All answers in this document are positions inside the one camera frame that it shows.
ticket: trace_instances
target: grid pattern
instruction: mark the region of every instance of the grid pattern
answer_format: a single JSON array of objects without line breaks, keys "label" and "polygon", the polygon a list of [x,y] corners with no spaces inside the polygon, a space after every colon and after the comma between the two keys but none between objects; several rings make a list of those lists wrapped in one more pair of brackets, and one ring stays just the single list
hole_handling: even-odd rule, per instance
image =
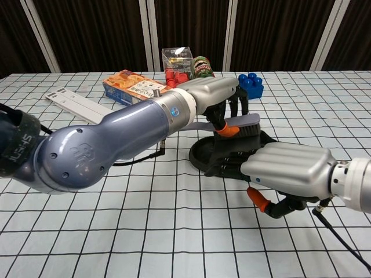
[{"label": "grid pattern", "polygon": [[[0,102],[52,130],[85,124],[43,94],[64,86],[118,110],[101,84],[112,74],[13,74],[0,81]],[[141,74],[164,81],[162,72]],[[249,108],[269,135],[329,148],[336,159],[370,157],[371,72],[257,74],[265,90]],[[0,179],[0,277],[371,277],[310,208],[271,219],[248,199],[247,183],[206,178],[192,167],[189,148],[209,135],[173,134],[165,156],[113,167],[74,194],[49,196]],[[282,198],[253,186],[273,202]],[[371,215],[337,198],[324,215],[371,261]]]}]

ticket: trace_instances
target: green can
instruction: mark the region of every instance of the green can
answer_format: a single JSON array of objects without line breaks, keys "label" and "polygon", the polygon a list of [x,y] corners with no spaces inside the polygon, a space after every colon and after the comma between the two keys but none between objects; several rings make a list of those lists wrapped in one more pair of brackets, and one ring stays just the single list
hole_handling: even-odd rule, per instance
[{"label": "green can", "polygon": [[193,59],[194,78],[214,76],[210,61],[204,56],[198,56]]}]

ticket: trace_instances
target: silver robot hand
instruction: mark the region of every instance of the silver robot hand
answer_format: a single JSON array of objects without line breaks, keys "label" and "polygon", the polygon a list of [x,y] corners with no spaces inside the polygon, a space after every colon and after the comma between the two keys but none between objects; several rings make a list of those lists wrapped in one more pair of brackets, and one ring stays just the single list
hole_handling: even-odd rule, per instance
[{"label": "silver robot hand", "polygon": [[98,125],[68,126],[40,138],[13,177],[41,192],[75,192],[98,182],[118,159],[131,159],[228,99],[234,78],[205,78],[113,112]]},{"label": "silver robot hand", "polygon": [[241,165],[252,182],[299,197],[331,196],[371,213],[371,159],[338,162],[325,148],[273,142]]}]

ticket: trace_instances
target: brown curtain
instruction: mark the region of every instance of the brown curtain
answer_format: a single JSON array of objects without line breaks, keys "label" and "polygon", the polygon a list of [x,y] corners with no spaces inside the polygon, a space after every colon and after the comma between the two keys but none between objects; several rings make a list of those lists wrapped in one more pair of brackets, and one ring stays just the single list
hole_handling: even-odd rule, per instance
[{"label": "brown curtain", "polygon": [[221,71],[228,2],[228,0],[155,0],[160,53],[167,47],[189,46],[194,57],[206,56],[213,70]]},{"label": "brown curtain", "polygon": [[333,3],[238,1],[231,70],[309,70]]},{"label": "brown curtain", "polygon": [[19,1],[0,1],[0,78],[50,72]]},{"label": "brown curtain", "polygon": [[34,0],[63,72],[146,71],[138,0]]},{"label": "brown curtain", "polygon": [[322,69],[371,70],[370,0],[349,3]]}]

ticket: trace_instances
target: orange box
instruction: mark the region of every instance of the orange box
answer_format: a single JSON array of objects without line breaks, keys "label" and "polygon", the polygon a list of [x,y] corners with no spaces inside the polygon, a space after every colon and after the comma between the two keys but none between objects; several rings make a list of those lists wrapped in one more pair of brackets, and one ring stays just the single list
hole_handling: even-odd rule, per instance
[{"label": "orange box", "polygon": [[171,89],[151,78],[128,70],[123,70],[103,80],[103,87],[107,97],[124,105],[132,105],[153,97],[154,89],[160,90],[161,94]]}]

